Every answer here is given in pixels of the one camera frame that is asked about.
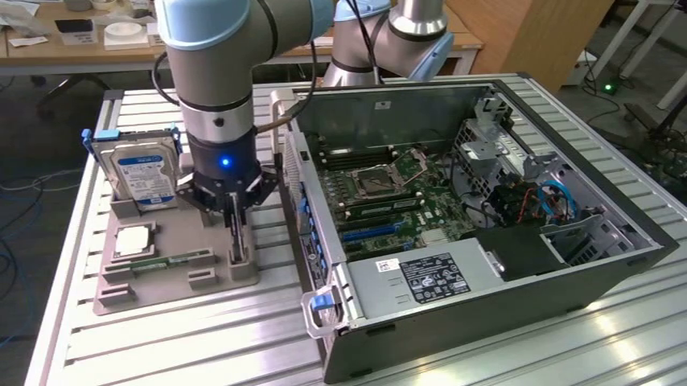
aluminum workbench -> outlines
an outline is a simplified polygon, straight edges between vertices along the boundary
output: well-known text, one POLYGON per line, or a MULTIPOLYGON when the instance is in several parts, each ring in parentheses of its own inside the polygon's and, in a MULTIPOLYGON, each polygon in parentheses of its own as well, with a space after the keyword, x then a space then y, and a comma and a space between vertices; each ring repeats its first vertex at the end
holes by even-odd
MULTIPOLYGON (((346 385, 655 384, 687 382, 687 209, 532 80, 499 76, 666 232, 678 251, 586 309, 376 372, 346 385)), ((447 77, 462 80, 464 77, 447 77)), ((256 86, 256 124, 270 92, 256 86)), ((536 152, 544 139, 514 116, 536 152)), ((104 101, 98 129, 158 129, 180 122, 155 91, 104 101)), ((258 139, 271 159, 271 139, 258 139)), ((95 316, 96 272, 112 190, 90 158, 68 227, 27 385, 322 384, 316 341, 306 333, 300 283, 278 194, 252 213, 258 285, 95 316)))

blue led light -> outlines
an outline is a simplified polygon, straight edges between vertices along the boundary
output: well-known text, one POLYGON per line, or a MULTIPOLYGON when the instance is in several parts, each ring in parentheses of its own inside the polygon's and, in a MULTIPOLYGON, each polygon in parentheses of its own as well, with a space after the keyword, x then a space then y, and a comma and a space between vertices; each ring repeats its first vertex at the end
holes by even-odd
POLYGON ((219 164, 222 167, 228 169, 230 167, 232 167, 232 159, 230 157, 222 157, 219 160, 219 164))

wooden cabinet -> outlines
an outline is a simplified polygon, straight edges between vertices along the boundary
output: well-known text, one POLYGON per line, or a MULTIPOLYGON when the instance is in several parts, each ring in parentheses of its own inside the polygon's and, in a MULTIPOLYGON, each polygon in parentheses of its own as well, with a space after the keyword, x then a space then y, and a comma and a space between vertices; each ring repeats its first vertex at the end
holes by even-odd
POLYGON ((556 92, 612 0, 447 0, 484 42, 474 74, 528 72, 556 92))

power supply label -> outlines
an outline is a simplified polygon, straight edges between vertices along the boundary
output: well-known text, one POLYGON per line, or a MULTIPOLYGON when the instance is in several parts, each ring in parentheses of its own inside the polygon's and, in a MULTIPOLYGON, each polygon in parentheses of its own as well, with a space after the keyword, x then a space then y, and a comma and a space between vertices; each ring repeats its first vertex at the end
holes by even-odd
POLYGON ((174 199, 174 186, 170 177, 163 173, 164 158, 160 155, 123 158, 119 169, 130 187, 134 199, 152 205, 174 199))
POLYGON ((400 270, 420 304, 470 292, 468 282, 450 253, 400 263, 400 270))

motherboard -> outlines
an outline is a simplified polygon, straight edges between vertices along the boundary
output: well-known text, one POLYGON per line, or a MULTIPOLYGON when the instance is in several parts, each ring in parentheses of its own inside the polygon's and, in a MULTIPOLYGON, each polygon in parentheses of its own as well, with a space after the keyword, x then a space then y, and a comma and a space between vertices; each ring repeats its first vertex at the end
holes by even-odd
POLYGON ((320 152, 319 178, 350 261, 448 243, 475 225, 423 146, 320 152))

